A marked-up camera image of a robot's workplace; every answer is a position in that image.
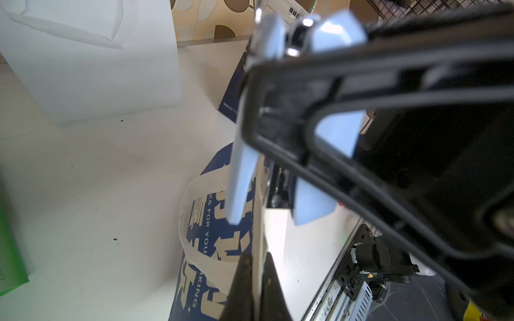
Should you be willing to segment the light blue stapler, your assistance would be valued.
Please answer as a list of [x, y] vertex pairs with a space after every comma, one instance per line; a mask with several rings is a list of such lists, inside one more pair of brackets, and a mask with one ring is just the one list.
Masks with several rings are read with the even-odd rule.
[[[281, 60], [285, 54], [297, 57], [303, 53], [321, 53], [330, 49], [364, 44], [368, 40], [364, 27], [349, 10], [334, 13], [327, 18], [320, 18], [318, 15], [307, 16], [294, 24], [291, 28], [293, 31], [299, 27], [307, 28], [307, 42], [300, 49], [286, 47], [286, 24], [278, 14], [264, 15], [262, 9], [258, 9], [256, 20], [258, 25], [250, 40], [245, 62], [248, 70], [259, 63]], [[242, 139], [242, 118], [246, 114], [245, 108], [239, 106], [236, 137], [230, 159], [225, 209], [227, 221], [233, 226], [242, 220], [246, 200], [243, 189], [250, 183], [260, 156], [258, 151]], [[352, 156], [364, 116], [363, 111], [330, 116], [321, 121], [315, 134], [344, 155]], [[304, 179], [296, 180], [293, 195], [292, 216], [297, 226], [329, 215], [337, 207], [335, 199]]]

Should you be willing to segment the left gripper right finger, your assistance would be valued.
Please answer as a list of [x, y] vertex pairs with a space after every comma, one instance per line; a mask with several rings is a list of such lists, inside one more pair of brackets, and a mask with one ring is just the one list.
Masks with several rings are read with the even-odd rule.
[[262, 294], [260, 297], [260, 318], [261, 321], [292, 321], [285, 297], [282, 292], [281, 283], [275, 268], [273, 256], [270, 252], [264, 260], [262, 274]]

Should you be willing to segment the blue takeaway bag white handles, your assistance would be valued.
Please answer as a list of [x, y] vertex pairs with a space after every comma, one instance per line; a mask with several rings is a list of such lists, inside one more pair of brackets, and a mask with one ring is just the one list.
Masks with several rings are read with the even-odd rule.
[[[232, 153], [229, 144], [218, 151], [202, 174], [186, 189], [180, 206], [180, 232], [186, 242], [209, 258], [215, 267], [237, 264], [241, 254], [252, 253], [254, 217], [260, 215], [262, 202], [257, 180], [248, 188], [244, 215], [237, 226], [226, 220], [226, 186]], [[227, 300], [225, 290], [205, 275], [204, 265], [197, 266], [186, 256], [181, 260], [170, 320], [218, 320]]]

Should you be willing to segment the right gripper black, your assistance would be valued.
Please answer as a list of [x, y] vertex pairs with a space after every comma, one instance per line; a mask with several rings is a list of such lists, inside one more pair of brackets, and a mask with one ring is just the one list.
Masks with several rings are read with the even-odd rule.
[[246, 76], [242, 138], [513, 315], [513, 5], [356, 25], [367, 41]]

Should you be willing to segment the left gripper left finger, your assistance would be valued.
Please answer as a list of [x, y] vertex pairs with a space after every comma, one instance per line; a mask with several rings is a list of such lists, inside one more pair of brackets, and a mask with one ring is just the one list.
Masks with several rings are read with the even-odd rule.
[[242, 253], [219, 321], [252, 321], [252, 255]]

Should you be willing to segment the green white cool tea bag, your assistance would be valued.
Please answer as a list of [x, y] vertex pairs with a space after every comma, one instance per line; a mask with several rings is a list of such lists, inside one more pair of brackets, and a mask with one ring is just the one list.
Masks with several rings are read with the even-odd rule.
[[23, 259], [1, 205], [1, 296], [29, 283]]

